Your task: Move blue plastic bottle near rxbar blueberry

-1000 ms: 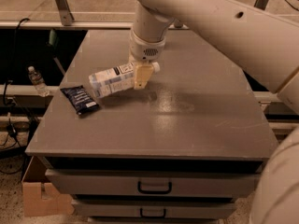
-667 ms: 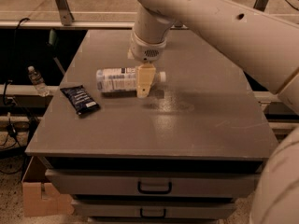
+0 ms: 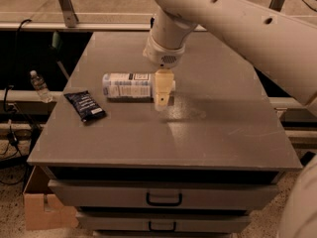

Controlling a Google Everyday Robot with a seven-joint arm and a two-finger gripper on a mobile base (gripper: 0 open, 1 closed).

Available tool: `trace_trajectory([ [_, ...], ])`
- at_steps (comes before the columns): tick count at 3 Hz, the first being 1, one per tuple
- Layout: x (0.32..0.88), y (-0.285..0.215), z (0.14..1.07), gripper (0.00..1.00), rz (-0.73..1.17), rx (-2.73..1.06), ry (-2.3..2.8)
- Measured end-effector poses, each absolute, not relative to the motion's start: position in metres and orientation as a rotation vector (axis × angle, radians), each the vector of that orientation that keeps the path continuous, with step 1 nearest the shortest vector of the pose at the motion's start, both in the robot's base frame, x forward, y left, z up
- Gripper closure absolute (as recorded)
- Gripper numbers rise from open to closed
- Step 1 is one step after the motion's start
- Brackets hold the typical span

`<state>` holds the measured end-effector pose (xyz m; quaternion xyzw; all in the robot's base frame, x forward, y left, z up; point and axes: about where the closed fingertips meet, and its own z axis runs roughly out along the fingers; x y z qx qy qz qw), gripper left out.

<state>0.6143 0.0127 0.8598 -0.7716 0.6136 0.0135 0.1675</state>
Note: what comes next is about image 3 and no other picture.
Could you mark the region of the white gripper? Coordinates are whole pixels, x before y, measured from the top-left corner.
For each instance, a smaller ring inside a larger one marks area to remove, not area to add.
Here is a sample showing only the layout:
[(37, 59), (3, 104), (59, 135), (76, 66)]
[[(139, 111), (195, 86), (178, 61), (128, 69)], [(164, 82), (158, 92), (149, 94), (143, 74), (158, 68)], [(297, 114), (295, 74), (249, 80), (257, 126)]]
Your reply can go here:
[(154, 79), (154, 102), (156, 111), (163, 111), (168, 104), (174, 81), (174, 73), (169, 68), (178, 65), (184, 52), (185, 47), (171, 50), (159, 45), (152, 35), (149, 35), (147, 38), (143, 56), (148, 58), (151, 63), (161, 67), (161, 69), (155, 73)]

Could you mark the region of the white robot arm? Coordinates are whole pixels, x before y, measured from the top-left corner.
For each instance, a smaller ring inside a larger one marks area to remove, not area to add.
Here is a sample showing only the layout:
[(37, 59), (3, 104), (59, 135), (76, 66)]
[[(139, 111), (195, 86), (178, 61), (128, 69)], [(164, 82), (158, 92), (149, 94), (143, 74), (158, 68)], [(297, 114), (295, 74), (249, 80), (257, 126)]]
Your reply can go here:
[(246, 0), (155, 0), (144, 55), (169, 72), (202, 26), (317, 115), (317, 27)]

